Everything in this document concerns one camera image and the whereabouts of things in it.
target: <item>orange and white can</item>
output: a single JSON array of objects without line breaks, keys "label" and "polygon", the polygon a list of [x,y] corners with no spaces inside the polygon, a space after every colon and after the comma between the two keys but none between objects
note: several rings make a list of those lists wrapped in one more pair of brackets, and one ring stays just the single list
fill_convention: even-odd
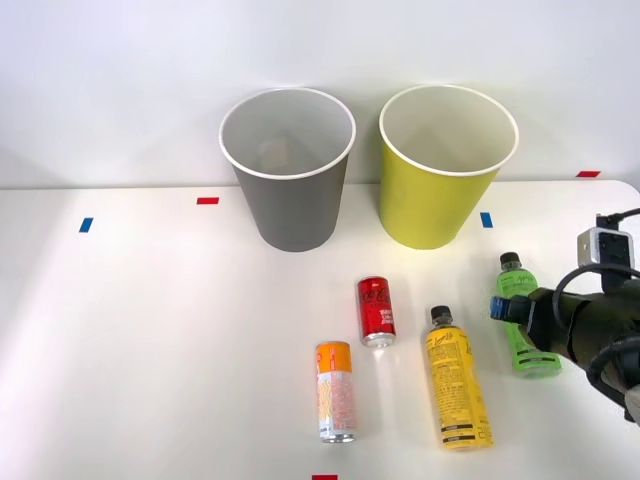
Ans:
[{"label": "orange and white can", "polygon": [[325,443],[356,439],[356,415],[351,381],[351,349],[345,342],[316,347],[318,367],[318,420]]}]

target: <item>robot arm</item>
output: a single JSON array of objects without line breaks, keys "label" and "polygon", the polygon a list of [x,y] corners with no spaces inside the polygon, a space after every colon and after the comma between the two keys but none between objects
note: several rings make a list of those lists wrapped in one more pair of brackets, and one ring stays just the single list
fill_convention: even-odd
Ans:
[{"label": "robot arm", "polygon": [[[640,272],[630,266],[631,237],[617,231],[617,222],[625,216],[629,212],[598,217],[598,227],[578,237],[582,266],[556,290],[539,288],[510,300],[493,297],[490,313],[519,324],[539,350],[558,353],[585,370],[591,385],[622,406],[627,420],[640,425]],[[564,292],[586,272],[601,275],[604,293]]]}]

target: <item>cup rim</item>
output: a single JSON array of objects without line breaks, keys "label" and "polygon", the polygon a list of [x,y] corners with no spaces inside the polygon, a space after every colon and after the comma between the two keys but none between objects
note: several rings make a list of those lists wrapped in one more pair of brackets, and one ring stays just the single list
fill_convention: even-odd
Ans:
[{"label": "cup rim", "polygon": [[[262,172],[258,172],[256,170],[252,170],[249,167],[246,167],[246,166],[242,165],[241,163],[239,163],[237,160],[235,160],[231,156],[231,154],[229,153],[229,151],[225,147],[224,141],[222,139],[222,133],[224,131],[224,127],[225,127],[227,121],[229,120],[229,118],[231,117],[231,115],[238,108],[240,108],[242,105],[244,105],[245,103],[247,103],[247,102],[249,102],[249,101],[251,101],[251,100],[253,100],[255,98],[261,97],[262,95],[266,95],[266,94],[269,94],[269,93],[282,91],[282,90],[302,91],[302,92],[314,93],[314,94],[317,94],[317,95],[321,95],[321,96],[326,97],[329,100],[333,101],[334,103],[336,103],[347,114],[347,117],[349,118],[349,122],[351,123],[351,138],[349,139],[349,143],[347,144],[347,147],[334,160],[332,160],[331,162],[327,163],[326,165],[324,165],[324,166],[322,166],[320,168],[316,168],[315,170],[311,170],[310,172],[297,173],[295,175],[272,175],[272,174],[269,174],[269,173],[262,173]],[[329,170],[330,168],[332,168],[335,165],[337,165],[338,163],[340,163],[349,154],[349,151],[353,147],[353,143],[355,142],[355,139],[356,139],[356,120],[353,117],[353,114],[351,113],[349,108],[347,108],[347,106],[344,103],[342,103],[340,100],[338,100],[333,95],[329,95],[328,93],[323,92],[321,90],[316,90],[314,88],[307,88],[307,87],[276,87],[276,88],[270,88],[268,90],[262,90],[260,92],[257,92],[257,93],[254,93],[252,95],[249,95],[248,97],[245,97],[243,100],[241,100],[237,104],[235,104],[233,106],[233,108],[227,112],[227,114],[222,119],[222,123],[220,124],[220,129],[218,130],[218,143],[220,144],[220,148],[222,149],[222,153],[225,156],[225,158],[234,167],[239,168],[243,172],[248,173],[249,175],[253,175],[255,177],[265,178],[265,179],[268,179],[268,180],[298,180],[298,179],[301,179],[301,178],[312,177],[312,176],[317,175],[319,173],[322,173],[322,172],[324,172],[326,170]]]},{"label": "cup rim", "polygon": [[[469,92],[472,93],[474,95],[478,95],[479,97],[484,98],[485,100],[488,100],[489,102],[491,102],[492,104],[494,104],[496,107],[498,107],[502,113],[504,113],[507,118],[509,119],[509,123],[511,124],[511,127],[513,128],[513,132],[514,132],[514,141],[513,141],[513,147],[511,148],[511,151],[509,152],[509,154],[500,162],[496,163],[495,165],[488,167],[488,168],[484,168],[482,170],[475,170],[472,172],[448,172],[446,170],[438,170],[436,168],[432,168],[432,167],[427,167],[426,165],[422,165],[421,163],[416,162],[415,160],[411,160],[409,157],[407,157],[404,153],[402,153],[400,150],[398,150],[395,145],[393,145],[393,143],[391,143],[391,141],[389,140],[389,138],[387,137],[387,134],[385,132],[384,129],[384,115],[387,112],[387,109],[389,108],[389,106],[398,98],[400,98],[401,96],[412,92],[414,90],[421,90],[421,89],[426,89],[426,88],[454,88],[457,90],[463,90],[465,92]],[[410,165],[413,165],[416,168],[419,168],[420,170],[423,170],[425,172],[429,172],[429,173],[435,173],[436,175],[444,175],[444,176],[448,176],[448,177],[476,177],[479,175],[483,175],[485,173],[489,173],[489,172],[493,172],[495,170],[500,169],[500,167],[502,167],[505,163],[507,163],[509,161],[509,159],[511,159],[511,157],[513,156],[513,154],[516,152],[516,150],[518,149],[518,144],[520,143],[520,131],[518,129],[518,124],[516,123],[516,120],[513,118],[513,115],[511,115],[511,113],[509,113],[509,111],[498,101],[494,100],[493,98],[491,98],[490,96],[479,92],[477,90],[474,90],[473,88],[469,88],[469,87],[463,87],[461,85],[451,85],[451,84],[444,84],[444,85],[416,85],[415,87],[411,87],[411,88],[407,88],[405,90],[402,90],[401,92],[396,93],[393,97],[391,97],[387,103],[384,104],[384,107],[382,107],[382,111],[380,112],[380,118],[378,120],[378,125],[380,127],[380,134],[382,135],[382,139],[384,140],[384,143],[393,151],[393,153],[395,153],[398,157],[400,157],[402,160],[404,160],[405,162],[409,163]]]}]

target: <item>yellow paper cup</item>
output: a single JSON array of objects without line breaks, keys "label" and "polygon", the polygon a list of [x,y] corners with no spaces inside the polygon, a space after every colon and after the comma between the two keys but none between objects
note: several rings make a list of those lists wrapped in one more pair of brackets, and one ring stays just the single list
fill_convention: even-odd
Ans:
[{"label": "yellow paper cup", "polygon": [[396,241],[453,240],[518,147],[518,126],[494,99],[456,85],[413,87],[380,114],[380,220]]}]

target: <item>white wall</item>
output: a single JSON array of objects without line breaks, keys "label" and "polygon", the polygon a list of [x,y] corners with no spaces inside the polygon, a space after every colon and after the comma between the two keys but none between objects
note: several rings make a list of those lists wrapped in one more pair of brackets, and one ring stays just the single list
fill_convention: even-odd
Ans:
[{"label": "white wall", "polygon": [[630,0],[4,0],[0,186],[233,184],[224,113],[306,85],[353,110],[348,181],[378,178],[376,117],[417,83],[480,88],[521,148],[503,178],[640,186]]}]

